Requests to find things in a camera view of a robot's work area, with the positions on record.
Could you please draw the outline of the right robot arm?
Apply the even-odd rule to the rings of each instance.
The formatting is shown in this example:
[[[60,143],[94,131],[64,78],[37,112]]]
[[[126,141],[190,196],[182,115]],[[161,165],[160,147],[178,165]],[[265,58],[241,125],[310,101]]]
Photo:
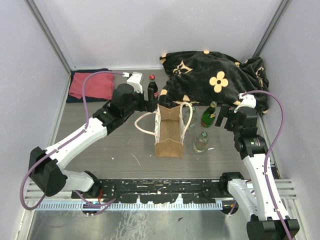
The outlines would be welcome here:
[[[280,198],[265,139],[257,134],[258,112],[242,106],[234,109],[222,105],[215,126],[226,119],[224,128],[233,132],[234,146],[249,173],[253,190],[239,172],[224,172],[219,179],[219,191],[233,197],[247,217],[246,231],[251,240],[291,240],[300,230]]]

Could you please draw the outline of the cola glass bottle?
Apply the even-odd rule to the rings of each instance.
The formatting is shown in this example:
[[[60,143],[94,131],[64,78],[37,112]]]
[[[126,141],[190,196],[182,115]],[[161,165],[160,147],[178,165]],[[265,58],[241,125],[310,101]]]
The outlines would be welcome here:
[[[158,102],[159,92],[158,92],[158,86],[156,84],[156,77],[154,74],[149,75],[149,84],[147,88],[153,88],[154,97],[155,97],[155,105]]]

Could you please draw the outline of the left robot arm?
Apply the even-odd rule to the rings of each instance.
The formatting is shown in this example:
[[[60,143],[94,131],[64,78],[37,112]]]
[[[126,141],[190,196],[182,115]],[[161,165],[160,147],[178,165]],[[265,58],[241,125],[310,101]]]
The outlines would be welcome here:
[[[65,168],[90,145],[122,126],[134,112],[152,113],[156,109],[158,99],[151,87],[148,87],[147,95],[148,99],[145,100],[144,93],[136,92],[132,85],[118,85],[112,98],[98,109],[84,126],[46,149],[36,147],[31,151],[31,180],[46,197],[52,197],[60,191],[79,191],[88,198],[97,197],[102,187],[100,180],[93,173],[74,172]]]

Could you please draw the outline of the brown canvas bag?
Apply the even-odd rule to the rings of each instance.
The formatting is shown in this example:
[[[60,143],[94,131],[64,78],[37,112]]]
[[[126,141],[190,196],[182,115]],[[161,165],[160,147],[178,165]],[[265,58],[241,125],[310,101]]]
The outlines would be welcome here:
[[[184,123],[183,107],[188,107],[190,111],[193,110],[192,105],[188,102],[183,102],[173,108],[158,105],[154,112],[147,112],[135,120],[134,126],[139,131],[154,136],[157,158],[181,158],[183,156],[185,134],[193,116],[191,112],[187,123]],[[147,131],[138,126],[139,121],[149,115],[155,115],[154,131]]]

